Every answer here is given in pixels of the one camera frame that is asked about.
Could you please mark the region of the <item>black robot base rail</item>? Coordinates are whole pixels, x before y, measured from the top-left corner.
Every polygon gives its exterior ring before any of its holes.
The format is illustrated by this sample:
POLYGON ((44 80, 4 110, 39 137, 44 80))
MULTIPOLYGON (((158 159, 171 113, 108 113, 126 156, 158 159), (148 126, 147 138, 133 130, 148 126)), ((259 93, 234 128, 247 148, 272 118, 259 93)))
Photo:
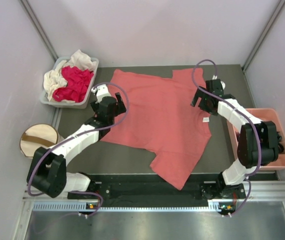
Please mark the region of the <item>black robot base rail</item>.
POLYGON ((244 186, 217 189, 218 174, 193 173, 181 190, 155 173, 94 174, 89 191, 103 198, 103 207, 206 207, 209 200, 233 204, 245 198, 244 186))

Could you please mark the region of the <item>dark coiled item front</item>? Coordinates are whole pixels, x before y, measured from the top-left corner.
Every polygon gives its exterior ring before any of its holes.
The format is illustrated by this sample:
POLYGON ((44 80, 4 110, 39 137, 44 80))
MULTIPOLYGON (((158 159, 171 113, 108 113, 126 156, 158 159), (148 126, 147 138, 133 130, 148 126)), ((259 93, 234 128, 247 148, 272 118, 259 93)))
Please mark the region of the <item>dark coiled item front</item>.
POLYGON ((285 147, 282 144, 282 140, 283 140, 283 137, 278 134, 277 135, 277 141, 278 141, 278 153, 279 154, 282 154, 285 151, 285 147))

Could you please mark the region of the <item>magenta t-shirt in bin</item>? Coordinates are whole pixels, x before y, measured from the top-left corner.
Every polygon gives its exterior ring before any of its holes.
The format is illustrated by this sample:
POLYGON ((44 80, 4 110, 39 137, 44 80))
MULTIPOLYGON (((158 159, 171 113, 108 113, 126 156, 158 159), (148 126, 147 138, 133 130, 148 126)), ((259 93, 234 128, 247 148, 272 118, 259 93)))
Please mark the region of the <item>magenta t-shirt in bin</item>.
POLYGON ((67 81, 67 85, 56 89, 52 94, 53 99, 56 102, 82 102, 85 99, 94 72, 89 71, 88 69, 80 70, 76 66, 66 66, 62 68, 61 74, 67 81))

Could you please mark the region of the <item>round cream fabric basket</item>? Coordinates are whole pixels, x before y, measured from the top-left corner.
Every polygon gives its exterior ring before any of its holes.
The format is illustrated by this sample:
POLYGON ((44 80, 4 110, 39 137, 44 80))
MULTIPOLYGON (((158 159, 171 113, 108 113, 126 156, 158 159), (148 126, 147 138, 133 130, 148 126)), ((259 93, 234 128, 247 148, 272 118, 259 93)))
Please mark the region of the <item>round cream fabric basket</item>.
POLYGON ((47 149, 63 140, 64 138, 53 126, 44 123, 35 124, 26 129, 21 135, 19 148, 25 157, 32 159, 38 148, 47 149))

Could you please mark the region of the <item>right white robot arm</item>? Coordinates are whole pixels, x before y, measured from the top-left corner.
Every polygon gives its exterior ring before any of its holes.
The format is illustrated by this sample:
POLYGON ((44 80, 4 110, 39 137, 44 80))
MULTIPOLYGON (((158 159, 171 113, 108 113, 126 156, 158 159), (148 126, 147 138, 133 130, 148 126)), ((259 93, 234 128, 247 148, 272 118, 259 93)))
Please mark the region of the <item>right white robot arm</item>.
POLYGON ((204 87, 198 86, 191 106, 225 118, 239 133, 236 160, 218 175, 215 184, 205 183, 200 187, 205 198, 229 197, 260 167, 278 159, 281 137, 276 124, 253 116, 233 95, 225 94, 220 79, 207 80, 204 87))

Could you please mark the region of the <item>salmon pink t-shirt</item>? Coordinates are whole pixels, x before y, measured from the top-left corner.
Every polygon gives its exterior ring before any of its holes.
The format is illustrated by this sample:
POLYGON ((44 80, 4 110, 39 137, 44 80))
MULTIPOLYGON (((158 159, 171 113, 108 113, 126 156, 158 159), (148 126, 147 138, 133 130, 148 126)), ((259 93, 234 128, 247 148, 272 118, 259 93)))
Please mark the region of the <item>salmon pink t-shirt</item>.
POLYGON ((162 78, 117 69, 111 81, 111 94, 125 90, 129 112, 115 119, 103 141, 155 153, 150 168, 181 190, 211 138, 210 115, 191 106, 196 87, 205 85, 203 70, 179 69, 162 78))

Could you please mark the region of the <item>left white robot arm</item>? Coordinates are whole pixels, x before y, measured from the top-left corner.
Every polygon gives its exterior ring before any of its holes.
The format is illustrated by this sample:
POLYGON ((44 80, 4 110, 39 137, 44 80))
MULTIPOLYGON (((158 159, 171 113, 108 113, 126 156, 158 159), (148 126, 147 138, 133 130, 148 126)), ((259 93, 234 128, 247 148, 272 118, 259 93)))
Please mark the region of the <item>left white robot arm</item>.
POLYGON ((90 105, 95 115, 75 133, 51 147, 39 147, 35 151, 26 179, 30 196, 33 195, 31 188, 51 198, 62 193, 81 194, 87 199, 95 195, 96 186, 91 183, 90 177, 82 172, 70 173, 67 166, 87 147, 105 137, 111 128, 117 126, 115 118, 126 116, 129 110, 119 92, 104 96, 90 105))

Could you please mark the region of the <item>pink divided organizer tray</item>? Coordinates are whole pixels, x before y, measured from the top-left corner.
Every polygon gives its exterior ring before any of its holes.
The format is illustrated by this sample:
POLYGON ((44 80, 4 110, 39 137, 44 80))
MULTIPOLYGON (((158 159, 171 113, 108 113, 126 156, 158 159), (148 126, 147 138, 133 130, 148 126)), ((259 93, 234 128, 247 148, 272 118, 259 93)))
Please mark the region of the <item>pink divided organizer tray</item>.
POLYGON ((227 120, 235 156, 223 175, 249 176, 259 170, 285 169, 285 135, 276 112, 235 106, 218 104, 218 113, 227 120))

